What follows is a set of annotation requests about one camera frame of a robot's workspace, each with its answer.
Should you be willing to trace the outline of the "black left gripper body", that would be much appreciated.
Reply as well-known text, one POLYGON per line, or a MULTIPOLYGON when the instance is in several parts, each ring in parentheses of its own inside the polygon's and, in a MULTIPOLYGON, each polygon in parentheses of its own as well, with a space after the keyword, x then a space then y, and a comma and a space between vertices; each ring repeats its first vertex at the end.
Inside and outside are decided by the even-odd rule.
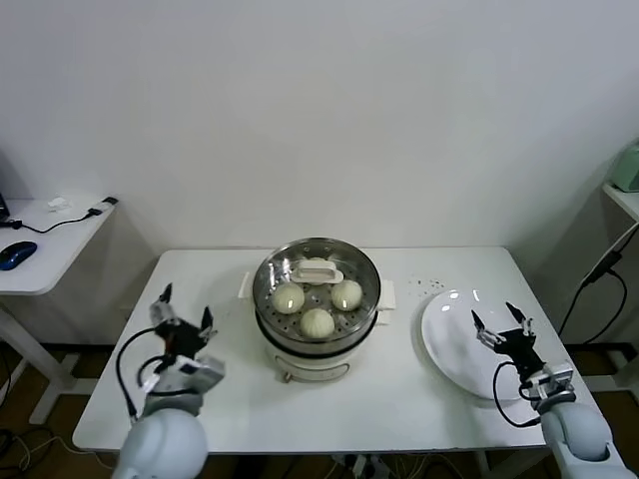
POLYGON ((201 337, 201 331, 188 322, 162 322, 154 327, 154 333, 164 341, 164 353, 168 356, 194 357, 208 343, 201 337))

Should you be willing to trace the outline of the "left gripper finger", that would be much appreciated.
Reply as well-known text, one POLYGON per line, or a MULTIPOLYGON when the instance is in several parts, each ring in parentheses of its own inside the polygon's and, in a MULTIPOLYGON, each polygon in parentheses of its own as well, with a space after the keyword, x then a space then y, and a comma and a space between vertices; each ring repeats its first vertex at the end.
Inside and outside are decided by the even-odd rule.
POLYGON ((172 322, 176 318, 175 311, 171 306, 173 285, 169 283, 158 299, 150 305, 150 317, 153 325, 160 325, 163 322, 172 322))
POLYGON ((198 338, 203 345, 206 345, 217 334, 218 331, 214 328, 214 317, 210 308, 206 306, 203 311, 198 338))

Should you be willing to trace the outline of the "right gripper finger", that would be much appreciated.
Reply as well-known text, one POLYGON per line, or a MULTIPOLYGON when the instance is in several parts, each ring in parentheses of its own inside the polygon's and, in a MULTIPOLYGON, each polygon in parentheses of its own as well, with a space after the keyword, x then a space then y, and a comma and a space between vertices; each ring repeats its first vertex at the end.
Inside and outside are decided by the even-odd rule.
POLYGON ((504 343, 504 337, 488 329, 474 309, 471 311, 471 315, 476 329, 476 338, 483 345, 494 350, 497 345, 504 343))
POLYGON ((515 321, 521 326, 523 335, 526 337, 534 337, 535 334, 532 330, 532 319, 530 317, 527 317, 521 309, 519 309, 509 301, 507 301, 505 305, 515 321))

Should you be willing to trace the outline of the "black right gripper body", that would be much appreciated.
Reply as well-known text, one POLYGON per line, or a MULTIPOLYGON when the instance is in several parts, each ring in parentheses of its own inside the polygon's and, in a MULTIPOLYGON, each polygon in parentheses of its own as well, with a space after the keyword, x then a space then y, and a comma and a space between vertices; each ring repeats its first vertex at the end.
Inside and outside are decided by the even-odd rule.
POLYGON ((500 342, 494 346, 498 354, 507 355, 519 374, 534 374, 542 369, 542 359, 534 350, 536 335, 523 328, 499 332, 500 342))

